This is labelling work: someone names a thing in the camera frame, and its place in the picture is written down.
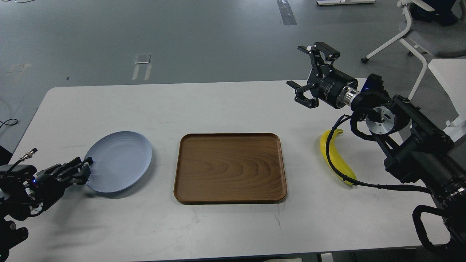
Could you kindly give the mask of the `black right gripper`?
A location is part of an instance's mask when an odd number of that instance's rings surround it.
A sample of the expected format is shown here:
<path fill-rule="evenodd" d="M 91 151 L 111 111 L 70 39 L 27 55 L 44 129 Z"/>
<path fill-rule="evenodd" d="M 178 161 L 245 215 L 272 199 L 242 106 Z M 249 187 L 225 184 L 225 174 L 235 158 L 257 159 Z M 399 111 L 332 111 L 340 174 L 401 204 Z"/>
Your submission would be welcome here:
<path fill-rule="evenodd" d="M 286 84 L 295 90 L 295 101 L 310 109 L 319 106 L 319 99 L 335 109 L 343 108 L 347 89 L 356 89 L 358 81 L 333 68 L 333 63 L 341 53 L 326 43 L 298 46 L 298 50 L 310 57 L 311 71 L 307 85 L 301 86 L 294 81 L 286 81 Z"/>

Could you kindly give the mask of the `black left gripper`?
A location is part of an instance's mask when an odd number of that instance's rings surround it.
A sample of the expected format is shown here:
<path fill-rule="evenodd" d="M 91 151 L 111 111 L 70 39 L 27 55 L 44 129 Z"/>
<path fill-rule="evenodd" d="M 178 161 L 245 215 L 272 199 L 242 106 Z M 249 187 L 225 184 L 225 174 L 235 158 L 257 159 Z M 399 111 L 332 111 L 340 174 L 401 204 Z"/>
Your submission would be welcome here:
<path fill-rule="evenodd" d="M 79 156 L 61 166 L 52 166 L 38 172 L 35 178 L 36 196 L 42 201 L 57 201 L 73 184 L 84 185 L 91 175 L 90 166 L 94 163 L 91 156 L 81 160 Z M 60 175 L 68 172 L 69 176 Z"/>

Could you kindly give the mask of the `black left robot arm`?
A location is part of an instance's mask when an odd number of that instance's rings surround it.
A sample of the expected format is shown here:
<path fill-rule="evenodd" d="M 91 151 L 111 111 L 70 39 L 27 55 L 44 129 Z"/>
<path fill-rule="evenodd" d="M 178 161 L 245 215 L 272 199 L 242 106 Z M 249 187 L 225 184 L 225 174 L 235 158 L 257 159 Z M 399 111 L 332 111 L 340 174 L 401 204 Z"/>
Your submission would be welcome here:
<path fill-rule="evenodd" d="M 31 149 L 14 164 L 1 166 L 1 261 L 9 257 L 10 250 L 25 241 L 29 235 L 25 227 L 18 228 L 15 221 L 37 217 L 60 200 L 70 186 L 85 185 L 91 175 L 91 156 L 79 156 L 64 164 L 56 164 L 42 171 L 35 166 L 22 164 L 37 152 Z"/>

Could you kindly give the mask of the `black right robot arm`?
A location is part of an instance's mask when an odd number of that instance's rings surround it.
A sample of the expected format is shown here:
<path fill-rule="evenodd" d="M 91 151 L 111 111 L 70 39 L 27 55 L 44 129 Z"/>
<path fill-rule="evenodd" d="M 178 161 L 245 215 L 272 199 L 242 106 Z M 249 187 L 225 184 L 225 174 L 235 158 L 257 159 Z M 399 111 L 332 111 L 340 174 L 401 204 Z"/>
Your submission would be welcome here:
<path fill-rule="evenodd" d="M 454 148 L 450 136 L 409 99 L 390 97 L 377 74 L 370 74 L 357 90 L 356 78 L 333 66 L 340 52 L 326 43 L 298 46 L 298 50 L 310 57 L 311 70 L 306 85 L 287 81 L 295 90 L 295 101 L 310 109 L 324 101 L 335 109 L 349 106 L 352 110 L 321 137 L 322 154 L 329 167 L 352 186 L 429 194 L 439 207 L 419 205 L 412 213 L 422 246 L 447 261 L 465 261 L 465 169 L 449 155 Z M 400 185 L 358 181 L 337 168 L 330 147 L 345 121 L 357 137 L 377 142 L 386 155 L 386 171 Z"/>

